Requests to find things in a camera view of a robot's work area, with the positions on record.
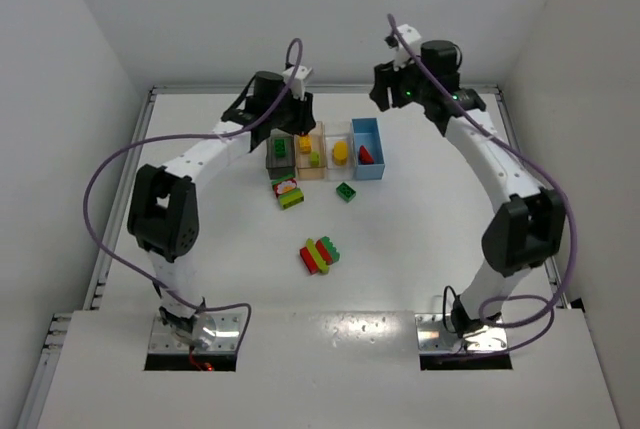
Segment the dark green lego brick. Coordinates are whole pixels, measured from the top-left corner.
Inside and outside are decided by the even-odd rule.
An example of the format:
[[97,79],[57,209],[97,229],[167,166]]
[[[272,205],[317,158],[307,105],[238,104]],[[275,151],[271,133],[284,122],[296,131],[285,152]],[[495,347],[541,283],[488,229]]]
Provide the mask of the dark green lego brick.
[[276,159],[286,158],[288,155],[288,139],[284,137],[276,137],[272,143],[273,155]]
[[336,187],[336,193],[346,203],[351,202],[356,197],[356,190],[346,182],[342,182]]

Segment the small lime green lego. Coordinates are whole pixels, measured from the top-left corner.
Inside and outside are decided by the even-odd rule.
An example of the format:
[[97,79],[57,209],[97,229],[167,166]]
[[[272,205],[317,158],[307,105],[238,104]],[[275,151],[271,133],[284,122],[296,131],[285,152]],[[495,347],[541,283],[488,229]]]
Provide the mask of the small lime green lego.
[[311,167],[319,167],[321,163],[320,154],[317,151],[312,151],[309,155],[309,163]]

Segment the yellow round lego piece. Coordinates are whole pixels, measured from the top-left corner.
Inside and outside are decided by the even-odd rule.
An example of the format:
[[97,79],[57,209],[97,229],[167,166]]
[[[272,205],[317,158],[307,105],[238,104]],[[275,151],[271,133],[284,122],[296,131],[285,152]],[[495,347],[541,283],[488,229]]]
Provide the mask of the yellow round lego piece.
[[333,163],[338,167],[345,166],[348,163],[349,146],[346,141],[340,140],[333,145],[332,160]]

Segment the red white green lego stack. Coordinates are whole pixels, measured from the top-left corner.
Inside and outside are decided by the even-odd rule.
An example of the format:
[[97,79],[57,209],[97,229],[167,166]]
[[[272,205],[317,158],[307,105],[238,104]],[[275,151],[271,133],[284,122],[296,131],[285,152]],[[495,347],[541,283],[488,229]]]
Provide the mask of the red white green lego stack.
[[289,209],[304,201],[304,193],[293,174],[272,180],[271,188],[282,210]]

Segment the red curved lego piece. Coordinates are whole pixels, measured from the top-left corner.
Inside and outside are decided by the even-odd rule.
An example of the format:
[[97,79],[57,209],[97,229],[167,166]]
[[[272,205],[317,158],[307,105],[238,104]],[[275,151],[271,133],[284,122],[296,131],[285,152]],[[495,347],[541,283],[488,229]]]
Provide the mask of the red curved lego piece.
[[375,158],[364,145],[361,145],[358,149],[358,162],[361,165],[373,165],[375,163]]

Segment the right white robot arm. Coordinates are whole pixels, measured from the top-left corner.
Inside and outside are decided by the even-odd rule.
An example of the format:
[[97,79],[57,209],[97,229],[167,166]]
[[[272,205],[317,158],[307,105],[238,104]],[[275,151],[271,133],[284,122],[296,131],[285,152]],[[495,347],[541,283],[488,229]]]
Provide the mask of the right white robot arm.
[[425,117],[469,164],[489,197],[494,216],[481,239],[484,260],[470,285],[455,296],[444,325],[457,336],[496,321],[517,285],[559,249],[565,204],[517,161],[494,128],[479,94],[460,85],[459,47],[450,41],[416,40],[374,68],[370,99],[380,111],[423,107]]

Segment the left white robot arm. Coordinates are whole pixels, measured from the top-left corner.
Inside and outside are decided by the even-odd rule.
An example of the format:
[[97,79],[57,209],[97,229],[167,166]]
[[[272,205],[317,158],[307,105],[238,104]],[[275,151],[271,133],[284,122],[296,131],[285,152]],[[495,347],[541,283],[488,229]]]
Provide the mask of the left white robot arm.
[[205,302],[189,255],[199,235],[199,194],[272,131],[305,135],[314,128],[313,96],[306,90],[312,73],[305,66],[256,72],[214,126],[214,138],[136,173],[127,230],[152,263],[162,321],[184,339],[195,339],[204,324]]

